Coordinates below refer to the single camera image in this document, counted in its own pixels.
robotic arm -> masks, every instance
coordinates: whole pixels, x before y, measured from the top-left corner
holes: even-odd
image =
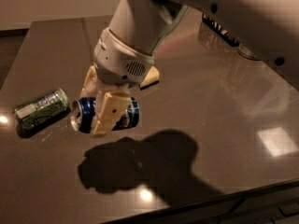
[[[299,88],[299,0],[121,0],[80,95],[96,97],[92,136],[113,129],[131,101],[129,88],[153,69],[155,50],[187,6],[202,10]]]

table surface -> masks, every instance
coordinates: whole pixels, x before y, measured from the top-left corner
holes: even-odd
[[[299,177],[299,93],[240,57],[190,9],[156,52],[138,126],[92,139],[67,116],[20,138],[12,109],[61,88],[78,99],[111,17],[34,22],[0,91],[3,223],[100,223]]]

bright light spot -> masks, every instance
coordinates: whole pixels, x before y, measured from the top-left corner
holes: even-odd
[[[8,119],[4,116],[0,116],[0,123],[8,123]]]
[[[281,156],[299,150],[298,146],[291,140],[282,128],[274,128],[258,132],[263,144],[272,156]]]
[[[152,200],[152,194],[150,191],[146,190],[146,189],[143,189],[141,192],[140,192],[140,197],[141,199],[146,202],[146,203],[149,203],[151,202]]]

soda can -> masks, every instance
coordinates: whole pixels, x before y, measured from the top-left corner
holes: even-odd
[[[69,109],[69,102],[63,90],[52,90],[13,109],[21,128],[30,131]]]
[[[75,131],[89,133],[93,122],[95,107],[94,97],[85,97],[74,101],[71,114],[71,123]],[[136,99],[131,98],[131,103],[116,123],[113,131],[134,128],[139,122],[139,105]]]

blue can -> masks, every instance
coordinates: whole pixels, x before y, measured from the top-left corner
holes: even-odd
[[[89,133],[95,115],[95,98],[87,97],[74,101],[71,114],[71,123],[75,131]],[[113,131],[134,128],[139,122],[139,105],[136,99],[131,98],[131,103],[121,119],[116,123]]]

